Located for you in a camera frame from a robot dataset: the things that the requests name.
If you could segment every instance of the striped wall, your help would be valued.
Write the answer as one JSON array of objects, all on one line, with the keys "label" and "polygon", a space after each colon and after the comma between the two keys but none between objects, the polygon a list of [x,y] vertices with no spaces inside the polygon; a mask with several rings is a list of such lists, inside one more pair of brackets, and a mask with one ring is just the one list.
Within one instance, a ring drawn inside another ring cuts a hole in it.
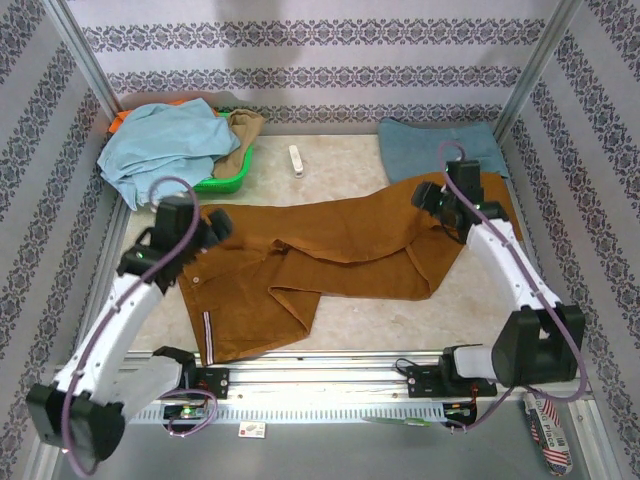
[{"label": "striped wall", "polygon": [[38,0],[0,1],[0,479],[22,478],[25,396],[64,363],[116,199],[107,117]]},{"label": "striped wall", "polygon": [[271,133],[346,134],[495,120],[557,0],[68,4],[125,107],[204,96]]},{"label": "striped wall", "polygon": [[640,1],[586,1],[504,145],[549,284],[585,353],[623,468],[640,478]]}]

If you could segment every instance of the folded towel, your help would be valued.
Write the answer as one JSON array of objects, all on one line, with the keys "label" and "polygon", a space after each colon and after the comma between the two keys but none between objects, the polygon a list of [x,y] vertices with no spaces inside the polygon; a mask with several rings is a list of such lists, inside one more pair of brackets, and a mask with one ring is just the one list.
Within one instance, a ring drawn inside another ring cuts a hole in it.
[{"label": "folded towel", "polygon": [[[438,148],[446,140],[462,144],[468,160],[478,160],[480,169],[507,178],[507,167],[489,124],[455,128],[416,128],[385,118],[378,125],[380,156],[391,183],[440,171]],[[445,148],[445,161],[456,160],[460,152]]]}]

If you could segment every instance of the blue cloth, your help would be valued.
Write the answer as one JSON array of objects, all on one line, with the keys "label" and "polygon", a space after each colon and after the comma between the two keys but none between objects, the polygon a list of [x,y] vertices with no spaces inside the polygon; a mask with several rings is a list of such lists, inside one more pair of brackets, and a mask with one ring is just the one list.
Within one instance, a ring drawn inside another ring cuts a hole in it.
[{"label": "blue cloth", "polygon": [[[182,105],[151,104],[124,120],[98,159],[102,178],[127,205],[149,201],[149,187],[160,177],[180,177],[196,185],[211,177],[216,160],[240,146],[225,118],[216,117],[202,99]],[[185,188],[177,182],[158,187],[157,198]]]},{"label": "blue cloth", "polygon": [[[468,160],[478,160],[483,172],[508,177],[500,147],[487,123],[456,128],[416,128],[385,118],[378,125],[378,142],[382,164],[389,182],[439,172],[438,148],[445,140],[455,140],[464,147]],[[446,161],[456,160],[457,148],[443,151]]]}]

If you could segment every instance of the white floor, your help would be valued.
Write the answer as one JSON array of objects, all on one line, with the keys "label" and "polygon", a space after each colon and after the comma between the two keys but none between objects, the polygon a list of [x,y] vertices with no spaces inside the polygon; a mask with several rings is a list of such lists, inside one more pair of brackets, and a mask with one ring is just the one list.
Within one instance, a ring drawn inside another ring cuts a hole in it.
[{"label": "white floor", "polygon": [[[291,144],[298,146],[304,162],[302,179],[293,175]],[[252,167],[239,192],[200,198],[203,203],[284,206],[368,195],[387,184],[376,135],[270,136],[256,141]],[[123,249],[152,224],[148,209],[133,212]],[[461,343],[491,344],[509,313],[480,262],[464,249],[430,299],[325,296],[311,335],[285,349],[431,350]],[[132,350],[163,345],[197,351],[177,286],[147,319]]]}]

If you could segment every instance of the brown pants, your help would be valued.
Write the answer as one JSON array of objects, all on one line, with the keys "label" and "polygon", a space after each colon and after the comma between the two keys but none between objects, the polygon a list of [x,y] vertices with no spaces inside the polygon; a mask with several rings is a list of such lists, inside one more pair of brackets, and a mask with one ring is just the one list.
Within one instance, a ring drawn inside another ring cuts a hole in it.
[{"label": "brown pants", "polygon": [[[294,207],[223,208],[234,233],[184,269],[180,288],[202,363],[234,360],[300,340],[323,293],[420,300],[438,288],[462,246],[411,205],[429,174],[362,198]],[[520,231],[502,178],[482,174]]]}]

